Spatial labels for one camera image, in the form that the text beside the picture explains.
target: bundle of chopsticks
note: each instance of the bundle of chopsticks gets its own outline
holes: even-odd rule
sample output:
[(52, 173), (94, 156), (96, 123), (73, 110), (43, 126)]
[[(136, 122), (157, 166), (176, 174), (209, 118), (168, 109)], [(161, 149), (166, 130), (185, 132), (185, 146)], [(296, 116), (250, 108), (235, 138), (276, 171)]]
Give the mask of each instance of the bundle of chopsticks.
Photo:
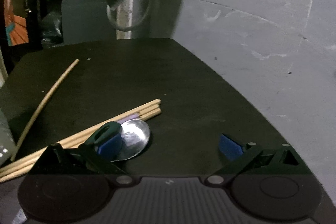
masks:
[[(80, 144), (84, 143), (86, 139), (91, 136), (91, 134), (93, 134), (98, 128), (100, 128), (107, 122), (123, 123), (127, 120), (135, 118), (146, 121), (161, 113), (160, 103), (160, 99), (153, 100), (144, 105), (131, 109), (130, 111), (101, 122), (95, 126), (87, 128), (81, 132), (78, 132), (68, 138), (59, 141), (58, 143), (60, 143), (63, 148), (77, 148)], [(1, 168), (0, 183), (28, 173), (45, 149), (46, 147)]]

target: wooden chopstick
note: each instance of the wooden chopstick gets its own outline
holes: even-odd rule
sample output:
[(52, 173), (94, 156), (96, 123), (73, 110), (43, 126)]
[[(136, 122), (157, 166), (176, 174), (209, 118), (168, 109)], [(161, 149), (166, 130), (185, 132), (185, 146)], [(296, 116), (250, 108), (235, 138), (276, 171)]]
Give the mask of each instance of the wooden chopstick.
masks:
[[(148, 119), (150, 119), (150, 118), (152, 118), (152, 117), (161, 113), (161, 109), (158, 108), (159, 103), (161, 103), (161, 101), (159, 99), (153, 100), (149, 103), (146, 103), (142, 106), (134, 108), (134, 109), (132, 109), (128, 112), (125, 112), (121, 115), (115, 116), (111, 119), (108, 119), (108, 120), (102, 122), (102, 123), (99, 123), (98, 125), (95, 125), (91, 128), (88, 128), (88, 129), (91, 129), (90, 131), (88, 129), (86, 129), (86, 130), (83, 130), (83, 131), (75, 134), (77, 136), (77, 139), (73, 139), (73, 138), (68, 137), (66, 139), (61, 140), (59, 143), (62, 145), (63, 148), (73, 148), (74, 146), (78, 147), (78, 145), (83, 143), (90, 136), (90, 134), (95, 132), (95, 130), (97, 130), (101, 125), (103, 125), (103, 124), (105, 124), (106, 122), (109, 122), (109, 121), (119, 121), (119, 120), (121, 120), (121, 119), (123, 119), (127, 116), (130, 116), (131, 114), (134, 114), (134, 113), (139, 113), (139, 114), (141, 113), (142, 115), (140, 116), (140, 119), (142, 119), (143, 121), (148, 120)], [(0, 182), (11, 179), (12, 177), (10, 175), (13, 174), (13, 173), (21, 174), (19, 172), (19, 170), (26, 170), (27, 166), (33, 166), (34, 163), (37, 161), (37, 159), (40, 157), (40, 155), (44, 152), (45, 149), (46, 149), (46, 147), (41, 149), (41, 150), (36, 151), (35, 153), (32, 153), (32, 154), (24, 157), (24, 158), (22, 158), (22, 159), (20, 159), (16, 162), (13, 162), (13, 163), (1, 168), (0, 169)]]
[(51, 87), (51, 89), (47, 92), (45, 97), (42, 99), (41, 103), (38, 105), (37, 109), (34, 111), (33, 115), (31, 116), (30, 120), (28, 121), (28, 124), (26, 125), (25, 129), (23, 130), (19, 140), (17, 141), (16, 148), (15, 148), (15, 150), (14, 150), (14, 152), (13, 152), (11, 158), (10, 158), (11, 161), (14, 161), (14, 159), (16, 157), (16, 154), (19, 151), (19, 149), (20, 149), (20, 147), (23, 143), (23, 140), (27, 136), (31, 126), (33, 125), (33, 123), (37, 119), (38, 115), (40, 114), (40, 112), (42, 111), (44, 106), (47, 104), (47, 102), (49, 101), (50, 97), (53, 95), (53, 93), (58, 88), (60, 83), (62, 83), (62, 81), (65, 79), (65, 77), (67, 77), (67, 75), (77, 65), (78, 62), (79, 62), (79, 59), (76, 59), (74, 62), (72, 62), (72, 64), (65, 70), (65, 72), (60, 76), (60, 78), (58, 78), (58, 80), (55, 82), (55, 84)]

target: metal screw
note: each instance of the metal screw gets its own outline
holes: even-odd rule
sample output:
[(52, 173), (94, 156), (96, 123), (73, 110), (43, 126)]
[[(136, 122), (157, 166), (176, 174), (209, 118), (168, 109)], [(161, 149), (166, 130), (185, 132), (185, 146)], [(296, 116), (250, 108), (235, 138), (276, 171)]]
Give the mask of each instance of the metal screw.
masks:
[(119, 184), (130, 184), (132, 182), (132, 178), (130, 176), (123, 175), (123, 176), (118, 176), (116, 181)]
[(224, 182), (224, 179), (218, 175), (212, 175), (208, 177), (208, 182), (211, 184), (221, 184)]

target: gray wall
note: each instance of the gray wall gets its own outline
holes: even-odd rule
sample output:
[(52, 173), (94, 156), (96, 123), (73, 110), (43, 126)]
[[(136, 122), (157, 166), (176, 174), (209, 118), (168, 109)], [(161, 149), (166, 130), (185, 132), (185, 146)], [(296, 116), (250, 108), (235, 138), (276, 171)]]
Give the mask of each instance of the gray wall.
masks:
[(242, 93), (336, 203), (336, 0), (157, 0), (170, 36)]

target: black table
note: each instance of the black table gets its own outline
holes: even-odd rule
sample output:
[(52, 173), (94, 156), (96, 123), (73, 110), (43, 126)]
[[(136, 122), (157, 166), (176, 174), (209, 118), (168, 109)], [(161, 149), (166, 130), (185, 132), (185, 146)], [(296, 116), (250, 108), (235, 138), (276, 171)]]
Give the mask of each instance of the black table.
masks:
[(91, 42), (29, 53), (0, 90), (15, 141), (63, 71), (68, 75), (42, 111), (17, 159), (50, 143), (160, 98), (149, 120), (150, 145), (121, 163), (133, 174), (209, 174), (226, 163), (221, 133), (278, 148), (286, 142), (233, 87), (171, 39)]

